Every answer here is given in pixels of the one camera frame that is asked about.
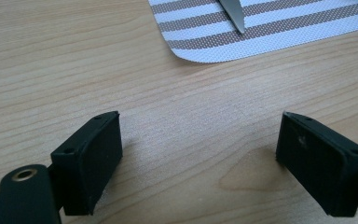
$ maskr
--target wood grain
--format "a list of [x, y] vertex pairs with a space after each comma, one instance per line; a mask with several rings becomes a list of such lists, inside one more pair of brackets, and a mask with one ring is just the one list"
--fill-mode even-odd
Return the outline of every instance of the wood grain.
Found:
[[198, 64], [146, 1], [0, 0], [0, 179], [111, 110], [124, 158], [95, 215], [63, 223], [358, 223], [274, 159], [284, 110], [358, 143], [358, 32]]

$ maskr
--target black clamp jaw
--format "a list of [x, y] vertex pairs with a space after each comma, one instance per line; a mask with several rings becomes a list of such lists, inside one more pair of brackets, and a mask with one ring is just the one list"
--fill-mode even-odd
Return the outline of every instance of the black clamp jaw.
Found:
[[284, 112], [276, 151], [327, 215], [354, 217], [358, 207], [358, 145], [322, 123]]
[[51, 153], [52, 164], [18, 168], [0, 183], [0, 224], [61, 223], [93, 213], [122, 158], [117, 111], [89, 120]]

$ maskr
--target black clamp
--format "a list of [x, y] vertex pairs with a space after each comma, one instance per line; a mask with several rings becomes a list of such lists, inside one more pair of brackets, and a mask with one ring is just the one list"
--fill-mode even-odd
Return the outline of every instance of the black clamp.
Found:
[[354, 217], [358, 207], [358, 145], [322, 123], [283, 113], [276, 151], [327, 215]]
[[61, 223], [93, 213], [122, 158], [117, 111], [89, 120], [51, 153], [52, 164], [18, 168], [0, 183], [1, 223]]

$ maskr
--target gray and white striped cloth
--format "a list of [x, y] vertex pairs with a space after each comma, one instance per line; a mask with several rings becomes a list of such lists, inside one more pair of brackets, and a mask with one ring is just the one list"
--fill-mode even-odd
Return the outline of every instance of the gray and white striped cloth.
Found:
[[175, 55], [220, 63], [358, 30], [358, 0], [241, 0], [245, 34], [217, 0], [149, 0]]

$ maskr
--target screw hole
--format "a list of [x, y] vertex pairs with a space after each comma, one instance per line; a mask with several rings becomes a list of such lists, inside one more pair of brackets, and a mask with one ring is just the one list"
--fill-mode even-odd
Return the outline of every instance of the screw hole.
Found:
[[351, 149], [351, 152], [358, 155], [358, 149]]
[[75, 149], [72, 148], [72, 147], [69, 147], [69, 148], [66, 148], [63, 153], [65, 154], [71, 154], [71, 153], [74, 153]]
[[15, 175], [11, 177], [11, 179], [16, 182], [21, 182], [33, 177], [34, 175], [36, 175], [36, 173], [37, 173], [36, 169], [26, 169], [17, 172]]

